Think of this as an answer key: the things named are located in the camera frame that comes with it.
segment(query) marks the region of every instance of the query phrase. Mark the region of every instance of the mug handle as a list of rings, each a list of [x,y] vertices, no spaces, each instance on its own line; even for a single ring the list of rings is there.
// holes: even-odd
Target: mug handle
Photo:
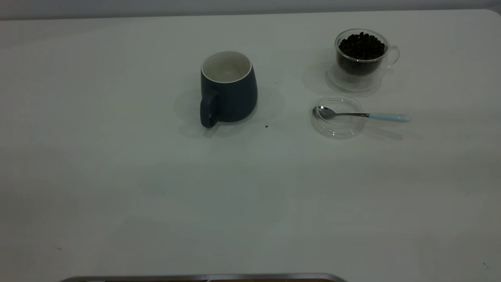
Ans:
[[[395,45],[391,45],[390,47],[388,47],[388,52],[391,51],[395,51],[396,56],[394,57],[393,60],[390,60],[391,63],[388,65],[388,67],[393,66],[398,61],[398,58],[400,58],[400,49],[398,49],[398,47],[396,47]]]
[[[200,102],[200,121],[203,127],[211,128],[217,122],[217,92],[210,90]]]

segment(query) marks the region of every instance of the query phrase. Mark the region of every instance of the mug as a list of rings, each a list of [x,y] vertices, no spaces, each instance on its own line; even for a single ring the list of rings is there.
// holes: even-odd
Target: mug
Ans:
[[[383,55],[372,60],[360,60],[352,58],[339,48],[343,39],[352,34],[369,34],[376,37],[385,45]],[[329,68],[327,74],[338,87],[351,91],[366,91],[378,85],[389,67],[395,64],[400,57],[400,51],[395,45],[390,45],[388,40],[381,34],[366,29],[351,29],[338,35],[329,55]]]
[[[234,51],[216,53],[202,63],[201,88],[200,121],[206,128],[246,118],[258,101],[253,65]]]

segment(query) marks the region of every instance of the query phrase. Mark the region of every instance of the dark blue mug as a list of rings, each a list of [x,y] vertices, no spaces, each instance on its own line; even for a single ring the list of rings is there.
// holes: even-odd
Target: dark blue mug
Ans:
[[[200,121],[211,128],[218,121],[239,121],[256,107],[258,86],[251,61],[233,51],[208,57],[201,68]]]

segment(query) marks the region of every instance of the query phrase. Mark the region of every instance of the coffee bean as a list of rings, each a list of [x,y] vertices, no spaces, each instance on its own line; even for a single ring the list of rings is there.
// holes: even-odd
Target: coffee bean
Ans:
[[[357,60],[374,60],[384,55],[386,46],[375,36],[361,32],[352,34],[343,39],[339,44],[339,50],[346,56]],[[338,56],[339,66],[348,74],[363,76],[375,71],[381,61],[357,62]]]

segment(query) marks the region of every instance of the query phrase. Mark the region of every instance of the glass saucer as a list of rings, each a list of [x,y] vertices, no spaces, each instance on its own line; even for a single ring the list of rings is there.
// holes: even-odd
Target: glass saucer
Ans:
[[[355,137],[364,129],[367,118],[358,116],[336,116],[324,119],[318,112],[318,107],[327,107],[336,113],[364,113],[364,109],[355,99],[346,96],[327,96],[318,102],[310,111],[310,120],[313,127],[322,135],[334,139],[348,139]]]

